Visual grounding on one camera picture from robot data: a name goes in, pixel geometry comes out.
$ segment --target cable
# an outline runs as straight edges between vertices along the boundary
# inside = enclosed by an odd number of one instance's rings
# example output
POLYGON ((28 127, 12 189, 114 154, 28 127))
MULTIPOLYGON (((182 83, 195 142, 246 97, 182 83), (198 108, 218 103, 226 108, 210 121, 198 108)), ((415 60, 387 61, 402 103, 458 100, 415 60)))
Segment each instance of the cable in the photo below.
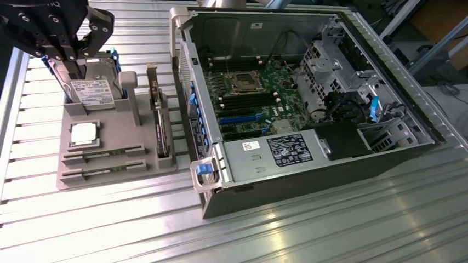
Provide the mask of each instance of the cable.
POLYGON ((362 107, 362 106, 359 105, 359 103, 355 102, 354 100, 347 100, 346 102, 350 102, 351 104, 354 104, 354 106, 356 106, 356 108, 359 109, 360 114, 362 114, 362 116, 363 116, 363 121, 362 121, 362 123, 364 123, 364 122, 367 121, 367 117, 366 117, 366 112, 364 112, 363 107, 362 107))
POLYGON ((306 48, 307 48, 307 49, 310 48, 311 45, 307 43, 304 37, 303 37, 295 30, 292 30, 292 29, 284 30, 284 31, 280 33, 280 35, 278 36, 278 39, 276 39, 274 48, 272 48, 272 50, 271 50, 271 53, 270 53, 270 55, 268 55, 268 58, 267 58, 266 63, 268 63, 271 57, 274 56, 274 53, 275 53, 275 51, 276 51, 278 44, 279 44, 279 42, 280 42, 283 36, 286 36, 283 49, 286 48, 286 45, 287 45, 287 42, 288 42, 288 33, 295 34, 295 35, 298 36, 298 38, 303 41, 303 44, 304 44, 306 48))
POLYGON ((387 113, 387 108, 388 108, 388 103, 386 103, 386 104, 383 105, 382 112, 380 112, 380 114, 379 114, 379 116, 378 116, 378 122, 380 122, 383 116, 386 115, 386 113, 387 113))
POLYGON ((448 83, 447 81, 440 81, 438 83, 438 88, 439 88, 439 91, 442 92, 442 94, 444 94, 447 96, 452 96, 456 100, 459 100, 460 102, 463 102, 464 104, 468 105, 468 102, 458 97, 462 93, 462 90, 458 87, 455 87, 451 83, 448 83))
POLYGON ((464 37, 468 37, 468 34, 464 34, 464 35, 462 35, 462 36, 454 38, 454 40, 458 40, 458 39, 464 38, 464 37))
POLYGON ((384 19, 386 19, 387 17, 390 17, 390 11, 392 10, 392 8, 395 7, 396 4, 398 4, 398 1, 396 1, 394 4, 391 4, 390 6, 383 7, 386 14, 384 14, 382 20, 379 21, 378 25, 375 26, 375 29, 374 29, 375 31, 378 31, 378 29, 379 29, 379 27, 380 27, 380 23, 384 21, 384 19))
POLYGON ((426 94, 431 97, 431 99, 434 100, 434 102, 438 104, 442 112, 444 113, 446 117, 448 117, 447 112, 444 111, 444 108, 440 106, 439 102, 436 101, 436 99, 432 97, 430 92, 426 92, 426 94))
POLYGON ((376 22, 374 22, 372 24, 370 24, 370 26, 374 26, 374 25, 378 24, 382 20, 383 20, 383 18, 379 19, 379 20, 378 20, 376 22))

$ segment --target barcode sticker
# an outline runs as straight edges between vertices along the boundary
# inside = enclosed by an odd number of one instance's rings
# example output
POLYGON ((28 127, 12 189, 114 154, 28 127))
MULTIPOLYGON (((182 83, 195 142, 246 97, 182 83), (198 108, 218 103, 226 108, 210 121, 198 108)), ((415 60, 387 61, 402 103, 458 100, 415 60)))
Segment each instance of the barcode sticker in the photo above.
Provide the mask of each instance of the barcode sticker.
POLYGON ((84 106, 115 103, 110 83, 106 79, 99 81, 72 81, 71 83, 84 106))
POLYGON ((244 151, 260 149, 260 144, 258 141, 250 141, 243 143, 244 151))

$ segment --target blue latch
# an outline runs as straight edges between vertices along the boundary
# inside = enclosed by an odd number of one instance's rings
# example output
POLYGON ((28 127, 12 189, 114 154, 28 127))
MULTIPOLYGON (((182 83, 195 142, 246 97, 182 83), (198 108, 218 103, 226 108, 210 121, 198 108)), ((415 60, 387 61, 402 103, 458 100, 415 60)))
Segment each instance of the blue latch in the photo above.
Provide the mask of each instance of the blue latch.
POLYGON ((123 70, 123 68, 120 66, 120 55, 119 55, 118 50, 114 47, 111 48, 111 56, 115 59, 115 65, 116 65, 118 72, 120 72, 123 70))
POLYGON ((195 96, 196 96, 195 93, 192 93, 191 98, 188 99, 188 103, 190 103, 191 105, 195 104, 195 100, 196 100, 196 97, 195 97, 195 96))
POLYGON ((372 102, 371 102, 371 118, 372 121, 378 122, 378 107, 379 107, 379 96, 374 97, 372 102))
POLYGON ((211 164, 199 164, 196 172, 198 172, 198 175, 211 174, 214 172, 211 164))

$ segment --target hard drive label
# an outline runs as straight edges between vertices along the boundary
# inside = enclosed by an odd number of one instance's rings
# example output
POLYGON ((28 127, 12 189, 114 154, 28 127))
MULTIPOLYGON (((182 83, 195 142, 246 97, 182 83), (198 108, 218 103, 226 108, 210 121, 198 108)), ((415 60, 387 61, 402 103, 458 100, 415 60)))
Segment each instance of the hard drive label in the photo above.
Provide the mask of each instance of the hard drive label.
POLYGON ((115 103, 110 83, 106 79, 72 81, 71 83, 84 106, 115 103))
POLYGON ((267 141, 279 167, 314 160, 302 134, 276 137, 267 141))

